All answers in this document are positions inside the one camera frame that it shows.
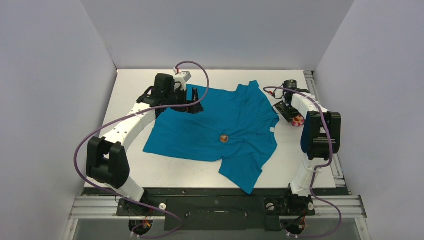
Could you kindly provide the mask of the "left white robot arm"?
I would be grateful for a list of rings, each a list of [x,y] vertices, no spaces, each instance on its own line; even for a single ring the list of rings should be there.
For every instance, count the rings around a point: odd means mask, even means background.
[[[130,177],[127,150],[145,127],[167,108],[189,114],[204,110],[198,102],[197,88],[191,90],[191,100],[187,99],[190,78],[188,71],[175,75],[158,73],[154,84],[136,100],[127,119],[102,137],[92,137],[88,141],[86,175],[131,199],[129,208],[136,215],[149,210],[149,201],[144,197],[145,190]]]

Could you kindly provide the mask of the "blue t-shirt garment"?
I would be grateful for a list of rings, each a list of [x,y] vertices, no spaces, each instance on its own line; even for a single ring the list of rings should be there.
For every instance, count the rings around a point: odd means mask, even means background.
[[[198,86],[203,112],[166,110],[155,120],[144,152],[203,162],[221,161],[219,173],[251,194],[278,144],[279,122],[257,81],[235,91]],[[221,142],[220,135],[229,136]]]

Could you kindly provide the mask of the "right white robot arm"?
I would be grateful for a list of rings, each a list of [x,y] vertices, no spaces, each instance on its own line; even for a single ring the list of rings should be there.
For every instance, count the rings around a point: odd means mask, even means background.
[[[324,108],[309,90],[298,88],[296,80],[286,80],[278,89],[281,101],[274,108],[288,123],[303,127],[300,148],[304,155],[289,185],[293,194],[282,199],[283,209],[294,214],[302,207],[300,197],[311,195],[317,175],[340,149],[341,114]]]

